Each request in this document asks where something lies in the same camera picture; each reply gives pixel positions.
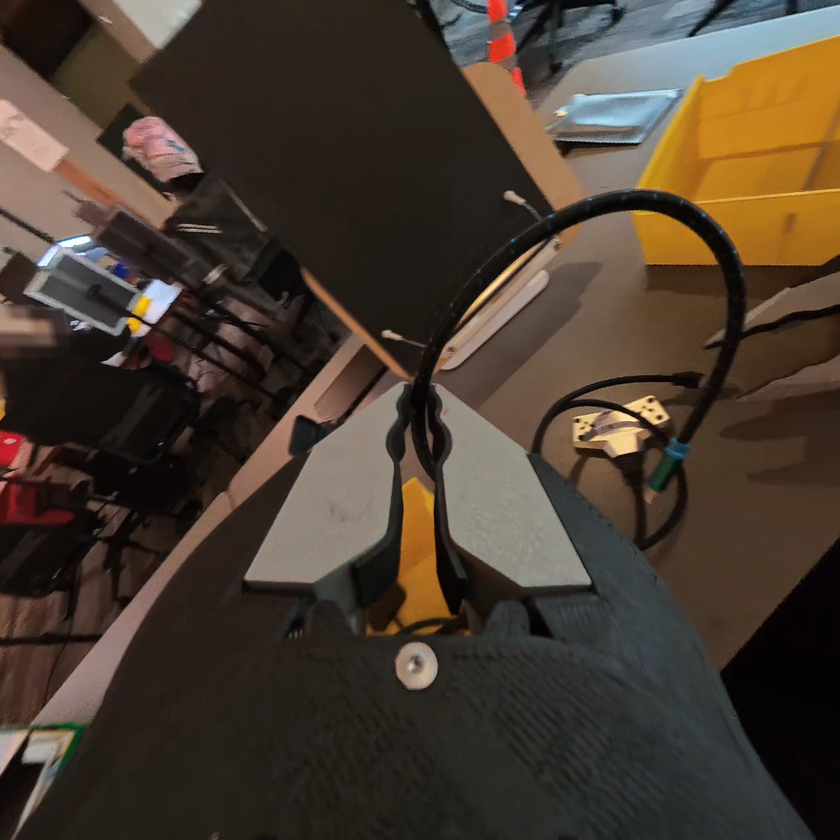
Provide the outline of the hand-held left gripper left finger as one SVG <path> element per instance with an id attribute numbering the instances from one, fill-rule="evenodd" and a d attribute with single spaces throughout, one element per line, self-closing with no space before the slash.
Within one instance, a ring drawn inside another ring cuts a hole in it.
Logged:
<path id="1" fill-rule="evenodd" d="M 370 607 L 400 565 L 409 385 L 396 385 L 303 459 L 244 585 Z"/>

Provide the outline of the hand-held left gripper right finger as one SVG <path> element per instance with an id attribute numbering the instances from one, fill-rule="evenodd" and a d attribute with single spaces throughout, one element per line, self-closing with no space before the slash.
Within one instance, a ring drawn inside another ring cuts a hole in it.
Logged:
<path id="1" fill-rule="evenodd" d="M 522 446 L 438 385 L 427 428 L 437 578 L 452 613 L 592 587 Z"/>

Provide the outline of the yellow plastic bin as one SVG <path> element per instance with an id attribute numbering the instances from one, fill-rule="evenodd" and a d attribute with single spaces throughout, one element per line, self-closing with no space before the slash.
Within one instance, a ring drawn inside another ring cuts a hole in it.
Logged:
<path id="1" fill-rule="evenodd" d="M 366 633 L 468 635 L 466 615 L 449 610 L 438 582 L 434 495 L 413 478 L 402 487 L 402 501 L 402 545 L 396 582 L 369 609 Z"/>
<path id="2" fill-rule="evenodd" d="M 839 37 L 695 79 L 637 187 L 698 205 L 745 266 L 837 255 Z"/>

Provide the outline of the black charger with display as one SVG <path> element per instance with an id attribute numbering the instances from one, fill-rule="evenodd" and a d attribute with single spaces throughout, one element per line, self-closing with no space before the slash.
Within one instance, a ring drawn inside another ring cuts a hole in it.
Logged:
<path id="1" fill-rule="evenodd" d="M 305 455 L 331 432 L 329 423 L 319 423 L 308 416 L 298 415 L 291 427 L 288 454 L 290 457 Z"/>

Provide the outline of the green cardboard box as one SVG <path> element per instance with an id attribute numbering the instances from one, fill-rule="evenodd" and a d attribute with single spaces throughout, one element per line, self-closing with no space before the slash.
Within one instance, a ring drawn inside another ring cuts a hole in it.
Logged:
<path id="1" fill-rule="evenodd" d="M 88 725 L 1 729 L 1 838 L 12 839 L 78 750 Z"/>

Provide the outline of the silver foil bag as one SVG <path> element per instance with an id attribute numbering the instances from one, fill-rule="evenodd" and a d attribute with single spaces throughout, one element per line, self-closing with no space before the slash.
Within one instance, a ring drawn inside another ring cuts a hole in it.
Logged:
<path id="1" fill-rule="evenodd" d="M 638 145 L 683 95 L 681 88 L 576 93 L 554 112 L 546 130 L 557 144 Z"/>

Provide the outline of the orange traffic cone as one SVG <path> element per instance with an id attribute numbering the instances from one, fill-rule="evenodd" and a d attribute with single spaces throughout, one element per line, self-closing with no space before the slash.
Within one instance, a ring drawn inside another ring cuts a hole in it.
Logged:
<path id="1" fill-rule="evenodd" d="M 522 70 L 518 63 L 517 46 L 512 32 L 505 1 L 487 1 L 489 40 L 487 54 L 489 62 L 504 69 L 523 97 L 526 94 Z"/>

